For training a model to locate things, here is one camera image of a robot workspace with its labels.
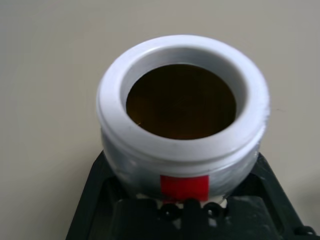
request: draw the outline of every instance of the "white cup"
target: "white cup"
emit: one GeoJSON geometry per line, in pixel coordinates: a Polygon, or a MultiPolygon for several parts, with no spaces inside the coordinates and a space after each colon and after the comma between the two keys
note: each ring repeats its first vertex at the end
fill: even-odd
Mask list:
{"type": "Polygon", "coordinates": [[[161,176],[208,176],[208,197],[226,194],[249,174],[268,121],[269,93],[256,65],[220,41],[194,35],[163,36],[127,50],[109,67],[96,108],[105,156],[132,194],[165,199],[161,176]],[[224,130],[199,139],[152,134],[131,120],[126,100],[132,86],[153,69],[189,64],[219,76],[236,101],[236,118],[224,130]]]}

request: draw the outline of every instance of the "red label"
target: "red label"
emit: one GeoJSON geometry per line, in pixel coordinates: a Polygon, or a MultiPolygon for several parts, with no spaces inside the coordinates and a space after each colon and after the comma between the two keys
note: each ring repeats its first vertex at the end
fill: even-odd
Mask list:
{"type": "Polygon", "coordinates": [[[161,192],[171,201],[183,201],[189,198],[207,201],[209,176],[173,177],[161,176],[161,192]]]}

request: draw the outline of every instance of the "cup rim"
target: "cup rim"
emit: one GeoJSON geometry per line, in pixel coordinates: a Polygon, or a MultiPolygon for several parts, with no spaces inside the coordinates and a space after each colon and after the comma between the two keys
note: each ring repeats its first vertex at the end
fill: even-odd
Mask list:
{"type": "Polygon", "coordinates": [[[96,108],[102,131],[116,146],[139,159],[177,163],[216,161],[243,147],[265,128],[269,93],[256,65],[235,48],[207,37],[171,35],[145,41],[118,57],[100,82],[96,108]],[[181,47],[199,48],[224,58],[244,79],[247,99],[240,115],[214,135],[188,140],[161,137],[137,126],[123,107],[121,88],[131,66],[152,51],[181,47]]]}

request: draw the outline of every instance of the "black stand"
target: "black stand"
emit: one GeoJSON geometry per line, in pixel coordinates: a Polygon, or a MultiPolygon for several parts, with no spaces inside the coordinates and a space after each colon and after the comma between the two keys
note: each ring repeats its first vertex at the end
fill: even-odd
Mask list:
{"type": "Polygon", "coordinates": [[[103,153],[94,162],[66,240],[320,240],[304,226],[260,154],[227,207],[195,199],[183,209],[132,199],[103,153]]]}

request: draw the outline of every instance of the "dark liquid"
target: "dark liquid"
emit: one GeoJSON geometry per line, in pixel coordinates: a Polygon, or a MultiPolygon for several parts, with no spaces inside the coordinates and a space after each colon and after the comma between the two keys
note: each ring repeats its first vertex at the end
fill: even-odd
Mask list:
{"type": "Polygon", "coordinates": [[[175,64],[143,75],[126,100],[126,112],[141,128],[169,139],[200,139],[227,128],[236,101],[224,81],[203,68],[175,64]]]}

